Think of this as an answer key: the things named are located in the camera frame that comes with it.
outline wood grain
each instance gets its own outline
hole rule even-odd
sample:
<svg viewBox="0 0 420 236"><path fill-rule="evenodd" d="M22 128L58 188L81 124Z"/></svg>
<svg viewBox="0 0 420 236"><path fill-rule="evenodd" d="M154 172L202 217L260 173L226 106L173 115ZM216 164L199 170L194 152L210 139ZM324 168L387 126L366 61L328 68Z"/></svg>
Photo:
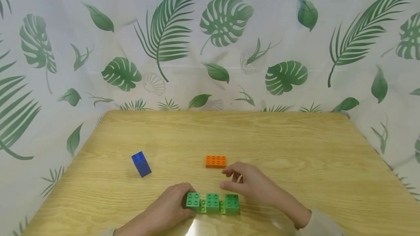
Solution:
<svg viewBox="0 0 420 236"><path fill-rule="evenodd" d="M152 173L140 178L131 155ZM419 235L420 206L342 114L111 111L28 225L24 236L97 235L144 210L167 186L188 181L225 192L206 155L257 165L350 236ZM277 210L240 197L241 215L197 215L166 235L288 235Z"/></svg>

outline green lego brick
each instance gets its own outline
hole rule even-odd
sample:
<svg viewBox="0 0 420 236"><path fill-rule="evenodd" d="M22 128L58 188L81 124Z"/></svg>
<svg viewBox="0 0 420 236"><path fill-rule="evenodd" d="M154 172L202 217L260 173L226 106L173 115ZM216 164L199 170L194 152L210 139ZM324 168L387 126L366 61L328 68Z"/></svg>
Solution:
<svg viewBox="0 0 420 236"><path fill-rule="evenodd" d="M200 193L188 192L186 195L186 207L200 212Z"/></svg>
<svg viewBox="0 0 420 236"><path fill-rule="evenodd" d="M218 213L219 209L219 194L207 193L206 196L206 212L207 213Z"/></svg>
<svg viewBox="0 0 420 236"><path fill-rule="evenodd" d="M240 213L239 198L237 194L225 195L226 214L238 215Z"/></svg>

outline white curtain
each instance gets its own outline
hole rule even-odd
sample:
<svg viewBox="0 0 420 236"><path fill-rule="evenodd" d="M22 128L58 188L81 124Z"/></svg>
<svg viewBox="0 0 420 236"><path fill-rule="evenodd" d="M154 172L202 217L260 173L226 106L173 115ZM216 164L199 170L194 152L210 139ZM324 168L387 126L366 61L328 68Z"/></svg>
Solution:
<svg viewBox="0 0 420 236"><path fill-rule="evenodd" d="M420 0L0 0L0 234L112 109L342 112L420 200Z"/></svg>

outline lego brick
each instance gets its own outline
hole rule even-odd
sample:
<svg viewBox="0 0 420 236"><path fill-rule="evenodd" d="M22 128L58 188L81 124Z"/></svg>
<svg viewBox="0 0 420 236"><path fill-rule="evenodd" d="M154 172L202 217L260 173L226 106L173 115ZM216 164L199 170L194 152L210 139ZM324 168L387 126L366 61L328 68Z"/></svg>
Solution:
<svg viewBox="0 0 420 236"><path fill-rule="evenodd" d="M146 157L143 155L143 151L134 154L132 160L142 178L152 173L152 170L150 170L149 164L146 161Z"/></svg>
<svg viewBox="0 0 420 236"><path fill-rule="evenodd" d="M188 192L186 195L186 207L193 209L195 212L201 212L200 208L200 193Z"/></svg>
<svg viewBox="0 0 420 236"><path fill-rule="evenodd" d="M226 168L226 157L225 156L206 156L206 168Z"/></svg>
<svg viewBox="0 0 420 236"><path fill-rule="evenodd" d="M238 215L240 213L239 198L237 194L225 195L225 209L228 215Z"/></svg>
<svg viewBox="0 0 420 236"><path fill-rule="evenodd" d="M206 212L207 213L218 213L219 209L219 194L207 193L206 196Z"/></svg>

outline left hand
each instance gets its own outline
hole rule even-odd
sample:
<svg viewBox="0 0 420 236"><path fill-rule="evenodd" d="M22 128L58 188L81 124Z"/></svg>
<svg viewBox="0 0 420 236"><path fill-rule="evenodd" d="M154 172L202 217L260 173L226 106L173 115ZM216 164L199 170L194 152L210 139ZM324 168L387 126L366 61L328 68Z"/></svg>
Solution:
<svg viewBox="0 0 420 236"><path fill-rule="evenodd" d="M118 228L114 236L150 236L193 217L195 211L182 208L187 192L196 192L187 182L168 187L144 212Z"/></svg>

